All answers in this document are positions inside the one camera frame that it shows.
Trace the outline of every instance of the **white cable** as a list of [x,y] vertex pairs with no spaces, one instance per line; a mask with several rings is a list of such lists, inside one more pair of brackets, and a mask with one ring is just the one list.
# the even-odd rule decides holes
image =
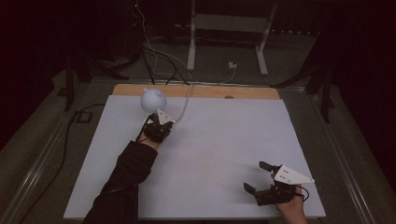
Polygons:
[[158,55],[155,54],[154,48],[153,48],[153,47],[150,45],[150,43],[149,43],[149,38],[148,38],[148,34],[146,33],[146,27],[145,27],[145,20],[146,20],[146,18],[145,18],[145,16],[143,15],[142,11],[140,11],[140,8],[139,8],[139,0],[136,0],[136,8],[137,8],[137,11],[140,13],[140,15],[141,15],[142,18],[143,18],[143,20],[142,20],[143,32],[145,33],[145,38],[146,38],[146,41],[148,42],[147,44],[144,43],[144,45],[148,46],[148,47],[152,50],[152,53],[153,53],[154,56],[155,56],[154,68],[151,69],[152,72],[155,73],[155,70],[157,69]]
[[235,77],[235,69],[236,69],[236,68],[233,68],[233,75],[231,76],[231,78],[228,79],[227,81],[220,82],[220,84],[222,84],[222,83],[227,83],[227,82],[233,80],[233,77]]
[[168,76],[168,77],[171,77],[171,76],[174,76],[175,75],[175,73],[158,73],[158,72],[155,72],[154,70],[152,70],[151,71],[154,75],[157,75],[157,76]]
[[[186,68],[186,70],[187,70],[187,65],[186,65],[185,63],[183,63],[178,57],[176,57],[176,56],[174,56],[174,55],[172,55],[172,54],[168,54],[168,53],[159,51],[159,50],[156,50],[156,51],[159,52],[159,53],[161,53],[161,54],[164,54],[164,55],[167,55],[167,56],[169,56],[169,57],[172,57],[172,58],[177,59],[181,64],[183,64],[183,66],[184,66],[184,67]],[[192,75],[191,75],[191,73],[190,73],[189,71],[187,71],[187,74],[189,74],[189,77],[190,77],[192,80],[194,80],[194,81],[196,81],[196,82],[198,82],[198,83],[201,83],[201,81],[198,81],[197,79],[195,79],[194,77],[192,77]]]
[[149,41],[153,41],[153,40],[156,40],[156,39],[163,39],[163,38],[165,38],[165,36],[159,35],[159,36],[152,37]]
[[189,103],[190,94],[191,94],[193,88],[194,88],[194,85],[191,85],[189,88],[189,92],[187,92],[186,103],[184,104],[183,111],[181,112],[181,115],[178,117],[178,119],[176,119],[175,123],[179,122],[183,118],[184,112],[186,112],[187,104]]

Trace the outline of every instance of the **power cord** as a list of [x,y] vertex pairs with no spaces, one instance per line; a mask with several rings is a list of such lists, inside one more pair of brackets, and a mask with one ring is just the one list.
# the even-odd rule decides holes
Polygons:
[[224,84],[224,83],[227,83],[227,82],[233,80],[233,78],[235,77],[235,70],[236,70],[236,67],[234,67],[234,68],[232,68],[232,69],[233,69],[233,75],[232,75],[228,80],[223,81],[223,82],[220,82],[220,84]]
[[[145,50],[143,50],[143,53],[144,53],[144,54],[147,54],[147,55],[150,55],[150,56],[154,56],[152,53],[146,52]],[[176,77],[177,68],[174,67],[175,70],[174,70],[173,73],[155,73],[155,72],[152,71],[151,67],[149,66],[149,62],[148,62],[148,60],[147,60],[146,55],[144,55],[143,57],[144,57],[144,61],[143,61],[142,63],[146,65],[146,67],[147,67],[147,69],[148,69],[148,74],[150,75],[150,78],[151,78],[151,82],[152,82],[152,83],[154,82],[154,80],[152,80],[153,77],[159,77],[159,78],[162,78],[162,79],[167,80],[165,85],[167,85],[167,84],[170,82],[170,80],[172,80],[172,79],[176,79],[176,80],[178,80],[178,81],[183,81],[182,79],[179,79],[179,78]]]
[[302,186],[299,186],[299,185],[294,185],[294,186],[297,187],[297,188],[303,189],[306,192],[306,196],[302,194],[303,195],[303,202],[305,202],[309,198],[308,190],[306,188],[302,187]]
[[143,60],[144,60],[143,64],[145,64],[147,69],[148,69],[148,75],[149,75],[149,77],[151,79],[151,84],[155,85],[154,77],[152,76],[152,70],[151,70],[151,67],[149,66],[149,63],[148,63],[148,60],[146,58],[145,52],[142,53],[142,57],[143,57]]
[[53,178],[51,179],[51,181],[48,183],[48,185],[43,189],[43,191],[40,193],[40,195],[35,199],[35,201],[30,205],[30,207],[28,208],[28,210],[24,213],[24,215],[22,216],[22,218],[20,219],[20,224],[23,223],[23,221],[27,218],[27,216],[30,214],[30,212],[33,210],[33,208],[37,205],[37,203],[41,200],[41,198],[45,195],[45,193],[48,191],[48,189],[52,186],[53,182],[56,180],[56,178],[58,177],[59,173],[62,171],[62,168],[64,167],[64,163],[66,161],[66,155],[67,155],[67,142],[68,142],[68,135],[69,135],[69,131],[70,131],[70,127],[72,125],[72,123],[76,120],[76,118],[78,116],[81,116],[82,113],[85,113],[87,109],[94,107],[94,106],[104,106],[104,105],[90,105],[87,106],[79,111],[76,111],[73,118],[70,119],[68,125],[67,125],[67,129],[66,129],[66,134],[65,134],[65,139],[64,139],[64,153],[62,156],[62,161],[61,164],[58,167],[58,170],[56,171],[55,175],[53,176]]
[[[148,73],[149,73],[149,75],[150,75],[151,82],[152,82],[153,84],[155,84],[155,82],[154,82],[154,80],[153,80],[153,77],[152,77],[152,74],[156,74],[155,70],[156,70],[156,68],[157,68],[158,59],[160,58],[156,53],[160,53],[161,55],[164,55],[164,56],[167,56],[167,57],[173,57],[173,58],[177,59],[177,60],[180,61],[180,62],[184,65],[184,67],[186,67],[186,69],[187,69],[187,65],[184,64],[178,57],[176,57],[176,56],[174,56],[174,55],[171,55],[171,54],[167,54],[167,53],[161,52],[161,51],[159,51],[159,50],[156,50],[156,49],[154,49],[154,48],[150,45],[149,39],[148,39],[148,35],[147,35],[147,32],[146,32],[146,28],[145,28],[145,20],[146,20],[146,18],[145,18],[145,16],[143,15],[142,11],[141,11],[140,8],[139,8],[139,1],[138,1],[138,0],[136,0],[136,8],[137,8],[137,11],[138,11],[138,12],[140,13],[140,15],[142,16],[143,32],[144,32],[144,34],[145,34],[145,38],[146,38],[146,42],[147,42],[147,43],[143,43],[143,44],[144,44],[146,47],[148,47],[149,49],[152,50],[152,54],[153,54],[153,56],[155,57],[155,60],[154,60],[154,68],[151,68],[151,67],[149,66],[149,63],[148,63],[147,59],[146,59],[146,56],[144,56],[145,64],[146,64],[146,66],[147,66],[147,68],[148,68]],[[178,69],[177,69],[177,71],[172,75],[172,77],[168,80],[168,82],[176,76],[176,73],[179,73]],[[189,74],[189,76],[190,76],[190,78],[191,78],[192,80],[197,81],[195,78],[192,77],[192,75],[190,74],[189,71],[187,71],[187,73]],[[183,82],[184,82],[185,84],[189,85],[189,84],[187,83],[187,81],[184,80],[183,77],[181,77],[181,79],[183,80]]]
[[186,103],[184,104],[183,111],[181,112],[181,115],[176,119],[175,123],[179,122],[183,118],[184,112],[186,112],[187,104],[189,103],[192,89],[194,89],[194,85],[190,86],[189,92],[187,92]]
[[[148,54],[148,55],[151,55],[151,56],[154,56],[154,55],[151,54],[150,52],[147,52],[147,50],[148,50],[148,49],[144,48],[144,50],[143,50],[144,53],[146,53],[146,54]],[[155,72],[153,72],[152,70],[149,71],[151,74],[153,74],[153,75],[155,75],[155,76],[157,76],[157,77],[161,77],[161,78],[167,79],[166,84],[168,84],[172,79],[176,79],[176,80],[182,81],[185,85],[190,86],[190,84],[187,82],[187,80],[181,75],[180,70],[177,68],[177,66],[175,65],[175,63],[174,63],[174,62],[172,61],[172,59],[169,57],[169,54],[166,54],[166,53],[164,53],[164,52],[158,51],[158,50],[156,50],[156,49],[152,49],[152,50],[154,50],[156,53],[159,54],[159,56],[158,56],[159,58],[161,58],[161,59],[166,60],[167,62],[169,62],[169,63],[173,66],[174,72],[173,72],[173,74],[162,74],[162,75],[170,75],[171,77],[169,77],[169,78],[167,78],[167,77],[161,77],[158,73],[155,73]]]
[[303,48],[301,51],[299,51],[299,53],[297,53],[297,55],[295,55],[294,57],[291,57],[290,59],[286,60],[285,62],[283,62],[279,67],[275,68],[274,70],[268,71],[268,74],[269,74],[269,75],[268,75],[267,77],[263,77],[263,76],[261,76],[260,74],[258,74],[258,73],[251,67],[251,65],[248,64],[247,62],[245,62],[244,60],[238,59],[238,60],[236,60],[235,62],[236,62],[236,63],[242,63],[242,64],[244,64],[244,65],[249,69],[250,73],[253,74],[255,77],[257,77],[264,85],[267,85],[267,86],[274,86],[274,85],[276,85],[276,84],[274,84],[275,79],[276,79],[276,75],[277,75],[286,65],[288,65],[288,64],[291,63],[292,61],[294,61],[294,60],[300,58],[300,57],[303,55],[303,53],[304,53],[310,46],[312,46],[312,44],[313,44],[313,43],[310,42],[309,44],[307,44],[306,46],[304,46],[304,48]]

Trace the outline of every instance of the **robotic hand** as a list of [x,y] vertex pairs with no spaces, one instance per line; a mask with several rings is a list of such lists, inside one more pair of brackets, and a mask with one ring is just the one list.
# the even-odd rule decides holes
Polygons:
[[285,165],[273,166],[260,161],[259,166],[268,172],[274,172],[274,185],[270,189],[256,191],[249,184],[244,183],[245,191],[256,198],[258,206],[288,203],[295,195],[304,197],[303,194],[296,193],[296,185],[315,182],[311,177],[302,175]]
[[161,143],[171,132],[173,123],[172,117],[157,109],[157,114],[148,116],[140,134],[143,132],[151,141]]

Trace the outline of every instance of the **gray floor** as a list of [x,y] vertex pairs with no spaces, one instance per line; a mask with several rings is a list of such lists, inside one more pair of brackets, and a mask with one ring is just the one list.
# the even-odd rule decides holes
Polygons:
[[[270,35],[264,51],[270,71],[268,77],[259,75],[254,48],[251,46],[236,48],[231,44],[219,47],[199,42],[195,71],[190,74],[177,59],[172,58],[183,77],[190,83],[266,86],[297,74],[314,42],[315,38],[305,35]],[[150,43],[157,50],[176,56],[184,63],[187,61],[189,46],[186,39],[180,38],[174,43],[164,44],[162,39],[156,38]],[[148,57],[148,60],[154,66],[154,58]],[[228,62],[236,62],[236,69],[228,68]],[[164,60],[158,60],[155,71],[159,76],[169,77],[166,73],[173,72],[173,69]],[[121,74],[130,77],[124,82],[149,83],[146,66],[141,62]],[[164,83],[160,79],[157,77],[156,81]],[[331,123],[326,124],[318,113],[320,95],[304,93],[306,81],[307,79],[300,80],[279,92],[290,112],[291,121],[311,173],[317,181],[318,193],[327,214],[324,218],[310,219],[309,222],[396,223],[395,194],[382,175],[337,88],[332,87],[334,108],[330,109]],[[70,113],[64,112],[65,99],[56,95],[64,86],[64,72],[54,78],[54,83],[56,88],[53,93],[0,152],[1,215],[6,212],[7,205],[12,202],[22,180],[43,149],[53,148],[48,163],[43,164],[45,169],[39,174],[35,189],[27,192],[30,197],[26,197],[28,200],[21,204],[23,209],[17,214],[26,211],[47,186],[61,163],[65,142],[64,126],[70,118]],[[72,111],[93,104],[104,104],[117,83],[120,82],[97,74],[90,84],[77,83],[77,100]],[[90,123],[71,125],[64,168],[24,223],[80,223],[64,220],[62,216],[103,107],[96,106],[89,110],[93,113]],[[260,220],[192,222],[262,223]],[[280,218],[270,220],[270,223],[284,222]]]

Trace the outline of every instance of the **metal stand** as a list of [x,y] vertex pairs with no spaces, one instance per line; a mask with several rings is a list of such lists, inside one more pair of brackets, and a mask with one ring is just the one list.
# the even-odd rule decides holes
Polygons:
[[271,87],[282,89],[304,77],[311,76],[311,79],[309,80],[308,84],[305,87],[306,93],[317,94],[320,87],[323,87],[320,112],[322,117],[326,120],[326,122],[330,123],[329,108],[331,105],[330,92],[332,87],[332,68],[333,68],[332,65],[331,66],[325,66],[321,64],[313,65],[311,68],[303,72],[300,72],[298,75],[291,77],[276,85],[272,85]]
[[90,82],[92,79],[92,75],[87,63],[115,79],[128,79],[128,77],[120,76],[118,73],[100,64],[95,59],[89,57],[83,52],[77,52],[73,49],[70,49],[66,52],[65,60],[66,88],[64,95],[66,97],[66,106],[64,111],[68,111],[75,100],[74,73],[76,72],[76,75],[81,82]]
[[[225,31],[242,31],[242,32],[262,32],[262,42],[256,46],[257,60],[260,67],[260,74],[262,76],[268,75],[267,66],[265,64],[264,56],[262,54],[268,35],[271,30],[272,21],[276,13],[277,4],[273,4],[268,18],[251,18],[251,17],[233,17],[221,15],[205,15],[196,14],[195,0],[191,0],[191,38],[189,59],[187,61],[187,69],[192,72],[195,67],[195,30],[196,29],[210,29],[210,30],[225,30]],[[229,23],[227,28],[221,27],[222,23]]]

